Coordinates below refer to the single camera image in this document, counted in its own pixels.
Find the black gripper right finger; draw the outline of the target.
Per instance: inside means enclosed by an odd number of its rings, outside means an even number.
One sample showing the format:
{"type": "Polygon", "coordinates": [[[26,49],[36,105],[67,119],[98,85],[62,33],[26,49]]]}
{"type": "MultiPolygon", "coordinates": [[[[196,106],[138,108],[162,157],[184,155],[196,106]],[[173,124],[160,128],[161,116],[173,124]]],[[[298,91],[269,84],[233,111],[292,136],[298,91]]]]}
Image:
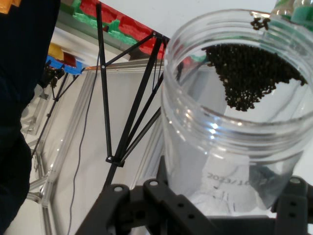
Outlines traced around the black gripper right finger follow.
{"type": "Polygon", "coordinates": [[[275,235],[308,235],[313,223],[313,186],[292,176],[271,209],[276,213],[275,235]]]}

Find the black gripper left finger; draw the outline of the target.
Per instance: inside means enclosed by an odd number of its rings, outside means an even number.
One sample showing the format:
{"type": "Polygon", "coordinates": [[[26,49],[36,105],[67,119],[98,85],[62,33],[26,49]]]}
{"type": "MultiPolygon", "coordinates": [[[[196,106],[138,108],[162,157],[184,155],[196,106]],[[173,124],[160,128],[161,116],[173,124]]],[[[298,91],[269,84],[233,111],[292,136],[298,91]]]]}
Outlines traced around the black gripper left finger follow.
{"type": "Polygon", "coordinates": [[[76,234],[127,235],[142,226],[152,235],[213,233],[209,220],[185,196],[168,187],[163,156],[155,179],[133,189],[122,184],[104,187],[76,234]]]}

